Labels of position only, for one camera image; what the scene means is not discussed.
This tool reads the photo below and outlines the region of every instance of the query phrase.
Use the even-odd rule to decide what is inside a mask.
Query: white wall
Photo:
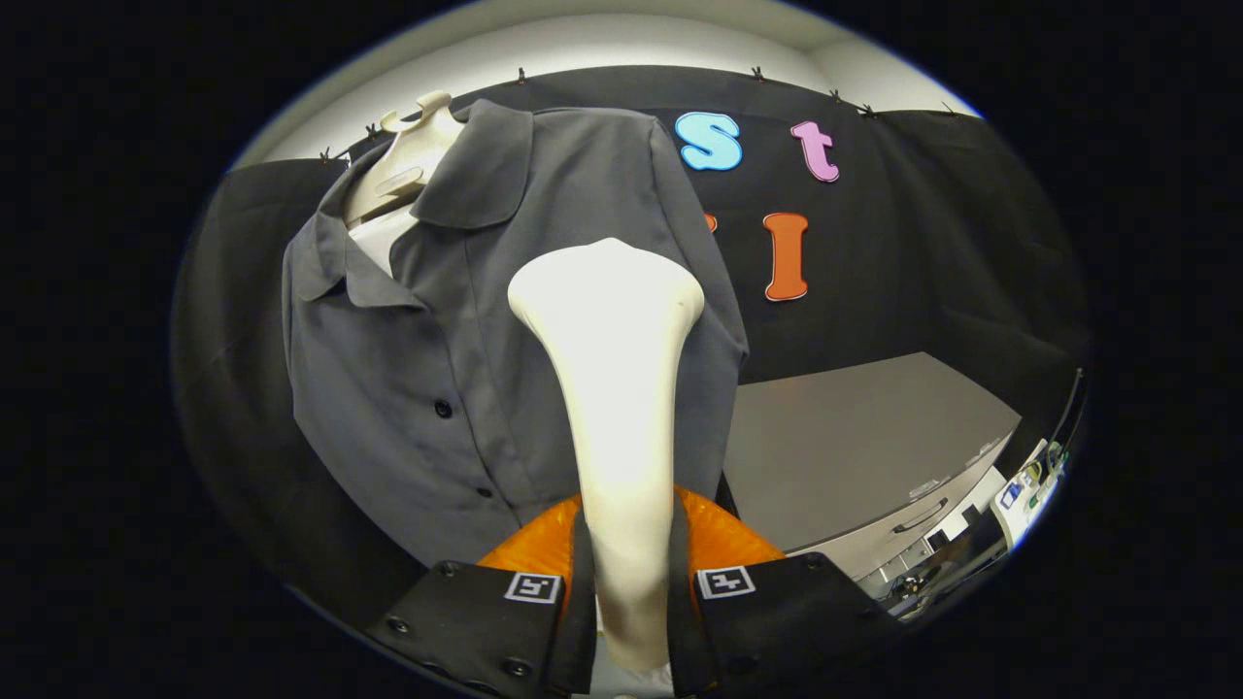
[[[866,39],[837,41],[808,57],[851,104],[866,103],[878,112],[945,111],[948,106],[960,114],[979,116],[935,80]]]
[[[666,1],[676,5],[676,0]],[[605,2],[619,4],[617,0],[594,4]],[[975,113],[935,81],[866,40],[789,6],[774,10],[772,6],[781,4],[767,0],[695,4],[700,15],[710,10],[720,14],[712,15],[711,22],[651,14],[594,14],[541,19],[471,36],[469,26],[477,30],[516,19],[480,11],[480,7],[498,4],[498,0],[477,2],[444,15],[343,67],[278,114],[250,143],[234,168],[314,158],[326,148],[333,154],[342,153],[367,134],[364,124],[378,123],[385,112],[416,112],[415,98],[420,95],[434,90],[461,95],[513,81],[520,66],[527,77],[618,65],[704,67],[750,76],[752,66],[761,66],[764,76],[772,80],[824,93],[835,88],[844,100],[854,104],[866,102],[878,111],[940,111],[945,102],[960,113]],[[548,0],[503,7],[511,15],[518,12],[520,6],[527,12],[547,14],[552,10],[544,5],[549,4],[563,5]],[[752,12],[763,10],[758,16],[766,19],[757,24],[759,20],[748,19],[741,10],[721,14],[727,6],[748,7]],[[477,15],[474,20],[471,12]],[[769,24],[769,17],[776,26]],[[464,24],[467,20],[474,24]],[[452,36],[456,41],[399,58],[410,55],[414,45],[426,47],[424,40],[430,35],[440,36],[441,41]]]

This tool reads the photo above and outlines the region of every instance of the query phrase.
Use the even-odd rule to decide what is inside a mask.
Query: screw
[[[527,677],[531,674],[531,665],[523,663],[522,660],[515,660],[513,658],[502,663],[501,669],[513,677]]]

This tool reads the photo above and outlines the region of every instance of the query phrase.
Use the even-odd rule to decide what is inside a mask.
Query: mannequin
[[[566,398],[608,659],[667,677],[674,394],[704,291],[676,262],[609,238],[532,260],[508,297]]]
[[[397,136],[346,194],[343,219],[349,236],[389,276],[393,241],[418,223],[409,215],[414,199],[466,128],[449,112],[451,100],[440,91],[419,97],[423,114],[414,123],[403,122],[397,112],[384,114],[380,127]]]

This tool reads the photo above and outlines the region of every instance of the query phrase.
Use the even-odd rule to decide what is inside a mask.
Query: white undershirt
[[[401,206],[349,231],[349,236],[362,248],[363,254],[389,276],[393,276],[393,265],[389,262],[393,243],[419,223],[419,219],[410,215],[413,206],[414,204]]]

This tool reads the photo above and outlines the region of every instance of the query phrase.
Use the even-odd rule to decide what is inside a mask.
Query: shirt sleeve
[[[742,313],[738,311],[733,282],[730,280],[721,249],[707,226],[699,195],[695,194],[695,188],[682,169],[682,160],[674,139],[665,124],[655,117],[651,118],[650,148],[656,197],[665,220],[686,257],[690,272],[704,289],[705,303],[700,320],[723,331],[737,353],[737,366],[741,369],[751,354],[751,348],[742,326]]]

